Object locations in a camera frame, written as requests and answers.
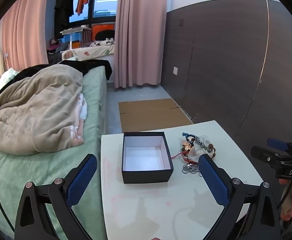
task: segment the plastic bag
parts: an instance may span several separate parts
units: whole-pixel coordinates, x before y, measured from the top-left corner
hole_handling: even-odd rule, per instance
[[[210,144],[210,140],[208,139],[208,137],[206,135],[201,135],[198,137],[198,140],[205,146],[208,148],[209,144]],[[194,146],[190,149],[189,153],[188,153],[188,159],[192,160],[194,162],[198,162],[198,158],[202,155],[202,154],[208,154],[209,157],[213,158],[215,156],[215,149],[213,149],[211,152],[208,152],[207,150],[205,150],[202,145],[195,140],[194,141]]]

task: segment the floor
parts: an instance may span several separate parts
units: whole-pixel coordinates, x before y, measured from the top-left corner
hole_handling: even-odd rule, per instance
[[[107,133],[122,133],[119,102],[171,98],[161,86],[135,86],[125,89],[107,89]]]

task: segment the black box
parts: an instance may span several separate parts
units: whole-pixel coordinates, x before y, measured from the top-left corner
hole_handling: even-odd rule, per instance
[[[125,132],[122,175],[125,184],[168,182],[173,163],[164,132]]]

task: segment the blue gripper pad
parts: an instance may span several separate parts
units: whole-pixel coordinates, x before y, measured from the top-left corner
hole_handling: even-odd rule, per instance
[[[77,205],[97,170],[97,158],[92,155],[67,190],[67,206]]]
[[[211,193],[213,194],[213,197],[216,200],[217,204],[226,207],[229,203],[228,189],[219,177],[219,175],[216,173],[212,165],[205,158],[205,155],[201,155],[199,157],[198,169],[202,174]]]
[[[285,151],[288,150],[288,146],[287,146],[286,142],[282,142],[282,141],[275,140],[275,139],[272,139],[272,138],[267,139],[267,145],[269,147],[272,147],[274,149],[280,150],[282,152],[285,152]]]

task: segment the window frame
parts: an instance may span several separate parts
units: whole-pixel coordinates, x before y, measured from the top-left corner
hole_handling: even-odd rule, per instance
[[[91,26],[94,24],[116,21],[116,16],[93,17],[94,1],[95,0],[89,0],[88,2],[88,19],[68,23],[67,28],[74,28],[81,25],[89,25],[89,27],[91,28]]]

